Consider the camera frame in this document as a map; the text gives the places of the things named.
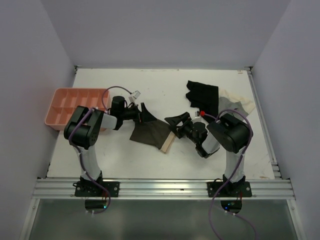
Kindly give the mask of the olive underwear beige waistband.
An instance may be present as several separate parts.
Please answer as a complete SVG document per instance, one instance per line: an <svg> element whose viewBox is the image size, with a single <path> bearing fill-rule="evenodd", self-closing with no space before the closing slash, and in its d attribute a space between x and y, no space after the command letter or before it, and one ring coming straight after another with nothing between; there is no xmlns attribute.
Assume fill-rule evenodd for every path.
<svg viewBox="0 0 320 240"><path fill-rule="evenodd" d="M156 147L166 154L175 138L176 135L170 130L170 125L157 119L151 122L136 123L129 139Z"/></svg>

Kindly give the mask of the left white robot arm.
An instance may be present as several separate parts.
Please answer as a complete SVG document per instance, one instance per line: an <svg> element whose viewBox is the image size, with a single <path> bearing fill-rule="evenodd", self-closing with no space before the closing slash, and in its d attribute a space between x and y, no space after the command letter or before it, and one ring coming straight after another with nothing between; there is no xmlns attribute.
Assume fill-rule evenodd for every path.
<svg viewBox="0 0 320 240"><path fill-rule="evenodd" d="M100 130L119 130L123 121L128 120L144 124L157 119L147 110L144 103L141 106L134 103L126 106L123 96L115 96L108 112L94 107L77 106L64 128L63 136L75 149L79 159L80 179L89 181L86 190L92 196L99 196L104 190L104 184L98 180L102 177L102 171L95 151Z"/></svg>

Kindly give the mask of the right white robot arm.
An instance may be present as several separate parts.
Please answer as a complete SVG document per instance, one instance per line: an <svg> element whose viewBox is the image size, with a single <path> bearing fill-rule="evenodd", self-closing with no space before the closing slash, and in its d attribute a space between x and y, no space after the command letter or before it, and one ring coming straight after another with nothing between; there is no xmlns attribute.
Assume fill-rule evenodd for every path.
<svg viewBox="0 0 320 240"><path fill-rule="evenodd" d="M212 118L213 121L207 125L193 122L188 112L166 117L165 121L179 139L187 137L192 141L202 158L212 156L221 147L226 150L222 185L215 192L235 196L246 182L244 158L254 135L251 124L246 116L236 109L222 110L216 117L204 111L199 111L197 115Z"/></svg>

